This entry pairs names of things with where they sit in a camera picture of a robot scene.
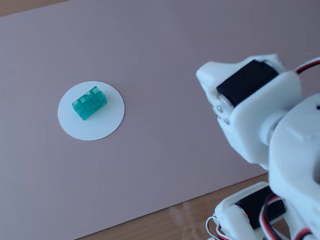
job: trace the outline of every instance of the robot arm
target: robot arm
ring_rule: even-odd
[[[261,55],[235,64],[208,62],[196,76],[230,145],[269,170],[272,191],[288,203],[291,235],[306,225],[320,238],[320,94],[303,100],[297,74],[312,64],[286,71],[277,55]],[[215,220],[234,239],[261,239],[258,229],[252,238],[232,226],[233,214],[246,215],[234,207],[240,196],[230,196],[227,206],[222,201]]]

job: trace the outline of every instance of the green block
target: green block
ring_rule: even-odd
[[[85,95],[72,103],[72,107],[83,120],[86,120],[106,103],[106,96],[95,86]]]

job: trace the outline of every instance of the white paper disc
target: white paper disc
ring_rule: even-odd
[[[86,120],[75,112],[72,103],[97,86],[106,96],[107,104]],[[120,93],[109,84],[86,81],[72,87],[62,97],[58,107],[58,119],[63,130],[70,136],[92,141],[112,134],[125,115],[125,103]]]

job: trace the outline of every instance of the pink mat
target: pink mat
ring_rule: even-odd
[[[262,174],[228,145],[195,73],[319,55],[320,2],[307,2],[72,0],[0,18],[0,239],[75,239]],[[126,107],[98,141],[58,122],[85,81]]]

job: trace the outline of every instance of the white robot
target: white robot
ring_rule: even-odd
[[[272,54],[208,62],[196,72],[230,145],[269,171],[269,185],[255,184],[215,208],[205,225],[211,239],[287,239],[271,225],[281,218],[291,239],[320,239],[320,94],[303,98],[299,78],[317,64],[320,58],[287,71]]]

